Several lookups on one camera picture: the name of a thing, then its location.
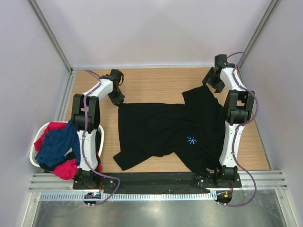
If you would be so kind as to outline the black t shirt blue logo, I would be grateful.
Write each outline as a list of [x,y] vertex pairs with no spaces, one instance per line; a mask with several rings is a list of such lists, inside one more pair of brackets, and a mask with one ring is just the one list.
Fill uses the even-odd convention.
[[220,168],[225,119],[208,86],[182,93],[183,104],[129,103],[118,107],[120,152],[113,159],[122,170],[152,156],[175,153],[194,173]]

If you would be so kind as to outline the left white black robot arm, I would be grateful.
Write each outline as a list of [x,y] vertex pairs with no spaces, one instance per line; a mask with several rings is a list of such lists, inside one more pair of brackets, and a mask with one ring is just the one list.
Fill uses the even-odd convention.
[[100,156],[104,143],[104,129],[100,125],[100,101],[106,96],[113,105],[124,102],[125,96],[119,86],[124,75],[117,69],[99,76],[86,70],[97,79],[97,83],[83,94],[75,94],[72,101],[71,121],[80,141],[80,164],[74,176],[73,189],[96,189],[102,183]]

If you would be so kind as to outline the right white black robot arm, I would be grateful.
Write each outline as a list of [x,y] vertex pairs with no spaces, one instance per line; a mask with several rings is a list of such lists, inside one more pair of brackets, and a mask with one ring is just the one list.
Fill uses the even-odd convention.
[[220,156],[220,167],[216,168],[212,176],[216,187],[229,187],[234,182],[240,183],[238,175],[238,151],[242,132],[250,122],[255,93],[248,90],[238,75],[238,67],[228,62],[226,54],[219,54],[214,58],[214,66],[202,80],[204,85],[210,85],[216,93],[228,89],[223,105],[225,119],[225,137],[223,151]]

